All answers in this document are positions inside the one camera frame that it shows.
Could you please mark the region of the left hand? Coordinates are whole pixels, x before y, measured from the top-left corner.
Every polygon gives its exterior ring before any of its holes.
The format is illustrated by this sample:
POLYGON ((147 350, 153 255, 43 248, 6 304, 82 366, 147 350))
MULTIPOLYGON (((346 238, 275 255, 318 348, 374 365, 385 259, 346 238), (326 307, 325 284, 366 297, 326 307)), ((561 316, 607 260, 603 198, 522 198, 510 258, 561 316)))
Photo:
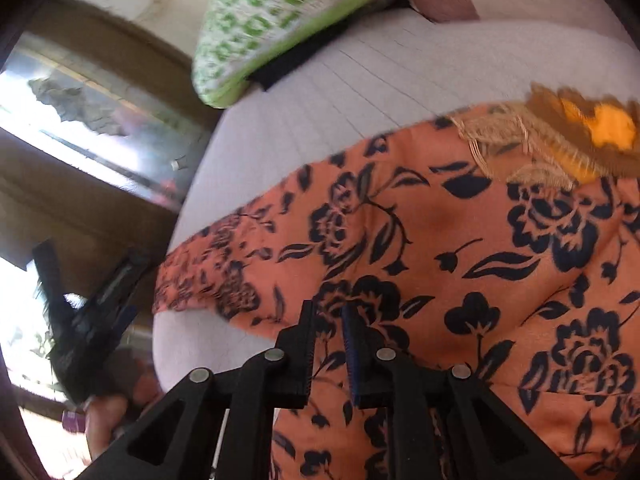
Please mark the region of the left hand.
POLYGON ((92 460, 98 458, 110 446, 114 432, 122 426, 130 406, 145 413, 163 396, 154 368, 141 364, 141 370, 131 400, 117 393, 95 396, 86 406, 85 435, 92 460))

